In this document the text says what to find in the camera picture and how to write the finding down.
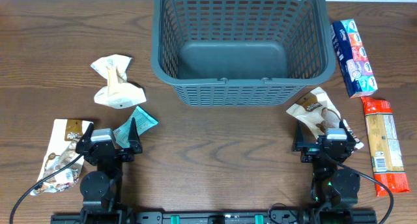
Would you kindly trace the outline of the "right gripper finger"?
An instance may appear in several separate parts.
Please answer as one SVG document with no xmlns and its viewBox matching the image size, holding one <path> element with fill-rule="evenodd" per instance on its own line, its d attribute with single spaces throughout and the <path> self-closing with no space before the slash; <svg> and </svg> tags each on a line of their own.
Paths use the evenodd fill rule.
<svg viewBox="0 0 417 224">
<path fill-rule="evenodd" d="M 305 146 L 307 145 L 306 136 L 304 134 L 304 124 L 299 120 L 296 123 L 295 138 L 293 141 L 294 146 Z"/>
<path fill-rule="evenodd" d="M 347 123 L 347 121 L 345 119 L 343 119 L 339 122 L 339 127 L 342 128 L 343 130 L 345 130 L 345 133 L 347 135 L 347 140 L 349 142 L 353 142 L 353 143 L 356 142 L 355 135 L 354 135 L 353 131 L 351 130 L 349 124 Z"/>
</svg>

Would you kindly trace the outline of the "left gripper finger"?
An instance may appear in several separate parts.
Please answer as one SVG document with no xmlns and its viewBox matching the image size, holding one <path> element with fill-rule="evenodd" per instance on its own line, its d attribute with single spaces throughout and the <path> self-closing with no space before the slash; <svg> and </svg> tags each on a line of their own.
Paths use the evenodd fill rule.
<svg viewBox="0 0 417 224">
<path fill-rule="evenodd" d="M 136 119 L 132 117 L 128 133 L 128 143 L 130 148 L 139 148 L 141 146 L 139 135 L 136 128 Z"/>
<path fill-rule="evenodd" d="M 81 139 L 78 141 L 77 146 L 85 146 L 88 145 L 91 142 L 91 136 L 93 134 L 94 131 L 94 124 L 90 123 L 85 131 L 85 133 L 83 134 L 83 136 L 81 137 Z"/>
</svg>

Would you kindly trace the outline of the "teal snack packet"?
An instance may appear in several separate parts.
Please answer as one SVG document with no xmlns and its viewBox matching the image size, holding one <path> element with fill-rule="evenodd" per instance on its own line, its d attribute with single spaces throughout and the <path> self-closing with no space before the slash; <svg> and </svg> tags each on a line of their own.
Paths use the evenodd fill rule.
<svg viewBox="0 0 417 224">
<path fill-rule="evenodd" d="M 147 130 L 158 124 L 158 121 L 154 117 L 152 117 L 142 108 L 137 106 L 134 109 L 133 113 L 130 115 L 129 119 L 113 131 L 116 143 L 122 148 L 127 148 L 129 146 L 128 134 L 133 118 L 135 118 L 136 121 L 136 131 L 138 135 L 141 135 L 142 133 L 146 132 Z"/>
</svg>

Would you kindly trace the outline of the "orange pasta packet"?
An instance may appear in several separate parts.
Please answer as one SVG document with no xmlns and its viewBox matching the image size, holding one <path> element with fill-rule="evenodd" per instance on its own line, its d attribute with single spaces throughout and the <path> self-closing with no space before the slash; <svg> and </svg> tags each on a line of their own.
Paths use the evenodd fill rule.
<svg viewBox="0 0 417 224">
<path fill-rule="evenodd" d="M 386 100 L 362 97 L 373 177 L 392 193 L 408 193 L 409 181 L 404 169 L 391 105 Z"/>
</svg>

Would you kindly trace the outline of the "cream snack pouch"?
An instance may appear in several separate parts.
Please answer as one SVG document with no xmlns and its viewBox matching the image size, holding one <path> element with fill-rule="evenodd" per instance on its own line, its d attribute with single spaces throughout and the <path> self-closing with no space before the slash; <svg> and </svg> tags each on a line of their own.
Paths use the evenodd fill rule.
<svg viewBox="0 0 417 224">
<path fill-rule="evenodd" d="M 91 64 L 91 68 L 107 80 L 107 85 L 94 96 L 96 104 L 124 109 L 147 101 L 144 90 L 128 82 L 126 70 L 131 60 L 131 57 L 114 54 Z"/>
</svg>

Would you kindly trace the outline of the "Kleenex tissue multipack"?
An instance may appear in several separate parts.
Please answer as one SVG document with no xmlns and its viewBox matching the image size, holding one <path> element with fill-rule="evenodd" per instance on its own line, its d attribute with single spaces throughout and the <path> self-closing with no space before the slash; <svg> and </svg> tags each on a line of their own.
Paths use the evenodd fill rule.
<svg viewBox="0 0 417 224">
<path fill-rule="evenodd" d="M 349 97 L 371 96 L 378 86 L 356 22 L 353 19 L 333 21 L 330 28 Z"/>
</svg>

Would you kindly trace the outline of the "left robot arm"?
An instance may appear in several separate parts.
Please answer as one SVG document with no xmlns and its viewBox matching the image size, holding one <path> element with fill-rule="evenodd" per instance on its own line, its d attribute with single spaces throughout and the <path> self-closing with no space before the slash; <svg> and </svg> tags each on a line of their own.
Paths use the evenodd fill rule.
<svg viewBox="0 0 417 224">
<path fill-rule="evenodd" d="M 90 124 L 76 145 L 76 152 L 96 167 L 85 175 L 80 184 L 83 208 L 82 223 L 135 223 L 132 209 L 121 202 L 122 165 L 134 161 L 143 152 L 132 119 L 128 131 L 128 147 L 115 148 L 114 134 L 110 129 L 95 130 Z"/>
</svg>

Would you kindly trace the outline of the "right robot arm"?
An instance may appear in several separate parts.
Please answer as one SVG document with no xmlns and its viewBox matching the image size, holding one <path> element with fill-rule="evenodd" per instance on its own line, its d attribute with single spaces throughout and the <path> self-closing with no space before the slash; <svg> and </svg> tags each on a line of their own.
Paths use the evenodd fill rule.
<svg viewBox="0 0 417 224">
<path fill-rule="evenodd" d="M 358 202 L 360 177 L 348 169 L 339 169 L 354 151 L 356 141 L 344 123 L 329 128 L 313 142 L 296 123 L 292 151 L 300 153 L 302 163 L 313 167 L 310 196 L 314 204 L 298 213 L 299 223 L 352 223 L 352 206 Z"/>
</svg>

